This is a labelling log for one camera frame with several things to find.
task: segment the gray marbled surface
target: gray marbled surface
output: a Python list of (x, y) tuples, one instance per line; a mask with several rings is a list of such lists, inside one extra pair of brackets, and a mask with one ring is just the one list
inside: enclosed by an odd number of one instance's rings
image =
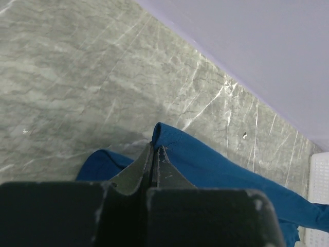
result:
[(132, 1), (1, 0), (0, 83), (0, 183), (73, 180), (99, 148), (135, 158), (158, 121), (303, 196), (319, 152)]

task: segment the blue cloth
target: blue cloth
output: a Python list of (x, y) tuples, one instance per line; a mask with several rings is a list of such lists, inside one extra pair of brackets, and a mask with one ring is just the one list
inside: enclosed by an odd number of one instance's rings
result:
[[(308, 202), (293, 191), (229, 161), (204, 143), (172, 126), (158, 123), (152, 143), (166, 147), (170, 162), (200, 188), (245, 188), (264, 192), (274, 205), (287, 246), (299, 241), (297, 227), (329, 232), (329, 206)], [(132, 160), (99, 150), (82, 166), (77, 181), (108, 180)]]

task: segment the blue fabric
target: blue fabric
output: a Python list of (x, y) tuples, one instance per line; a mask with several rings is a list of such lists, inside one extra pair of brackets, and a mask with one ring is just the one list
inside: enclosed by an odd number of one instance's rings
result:
[[(152, 143), (166, 147), (170, 162), (201, 188), (249, 188), (264, 192), (274, 205), (287, 246), (299, 241), (297, 227), (329, 232), (329, 206), (313, 204), (300, 195), (229, 161), (189, 134), (158, 123)], [(99, 150), (83, 165), (78, 181), (108, 180), (132, 162), (120, 154)]]

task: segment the white wall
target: white wall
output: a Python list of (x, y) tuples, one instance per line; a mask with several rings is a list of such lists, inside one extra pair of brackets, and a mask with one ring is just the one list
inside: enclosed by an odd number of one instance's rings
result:
[(329, 151), (328, 0), (137, 0)]

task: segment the white plastic basket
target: white plastic basket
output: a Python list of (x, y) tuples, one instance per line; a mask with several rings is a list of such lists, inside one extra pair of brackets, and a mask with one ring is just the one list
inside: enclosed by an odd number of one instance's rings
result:
[[(329, 152), (314, 154), (310, 161), (308, 200), (329, 204)], [(306, 229), (307, 247), (329, 247), (329, 233)]]

